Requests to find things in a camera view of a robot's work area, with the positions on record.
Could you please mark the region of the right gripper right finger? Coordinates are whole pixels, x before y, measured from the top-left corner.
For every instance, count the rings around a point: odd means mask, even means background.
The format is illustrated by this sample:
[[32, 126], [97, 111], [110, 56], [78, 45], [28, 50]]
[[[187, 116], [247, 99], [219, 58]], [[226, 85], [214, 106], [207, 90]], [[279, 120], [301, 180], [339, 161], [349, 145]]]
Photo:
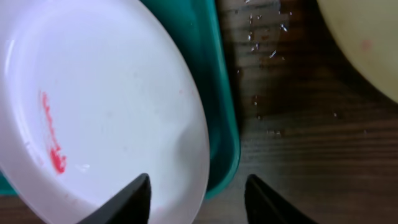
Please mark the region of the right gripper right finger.
[[244, 203], [249, 224], [317, 224], [254, 174], [246, 180]]

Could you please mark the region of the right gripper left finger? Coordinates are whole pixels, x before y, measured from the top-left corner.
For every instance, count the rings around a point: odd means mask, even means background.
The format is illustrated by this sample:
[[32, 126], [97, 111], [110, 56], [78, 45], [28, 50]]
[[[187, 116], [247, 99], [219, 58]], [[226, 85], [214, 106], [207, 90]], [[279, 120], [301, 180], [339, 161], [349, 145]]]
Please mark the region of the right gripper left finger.
[[78, 224], [148, 224], [150, 177], [142, 173]]

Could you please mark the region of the white plate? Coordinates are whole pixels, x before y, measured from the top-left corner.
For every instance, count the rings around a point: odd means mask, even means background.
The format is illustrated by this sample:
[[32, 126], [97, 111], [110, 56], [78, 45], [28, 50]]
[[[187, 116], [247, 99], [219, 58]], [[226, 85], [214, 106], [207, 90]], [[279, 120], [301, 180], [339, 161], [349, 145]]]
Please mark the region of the white plate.
[[46, 223], [78, 223], [140, 174], [150, 223], [191, 223], [210, 170], [205, 114], [140, 1], [1, 1], [1, 171]]

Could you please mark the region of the yellow-green rimmed plate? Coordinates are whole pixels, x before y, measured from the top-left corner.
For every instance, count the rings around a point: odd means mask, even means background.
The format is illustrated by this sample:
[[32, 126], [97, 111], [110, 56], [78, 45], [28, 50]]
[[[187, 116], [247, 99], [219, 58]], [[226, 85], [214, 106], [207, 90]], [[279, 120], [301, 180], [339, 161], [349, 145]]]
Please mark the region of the yellow-green rimmed plate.
[[338, 47], [362, 76], [397, 101], [397, 0], [318, 0]]

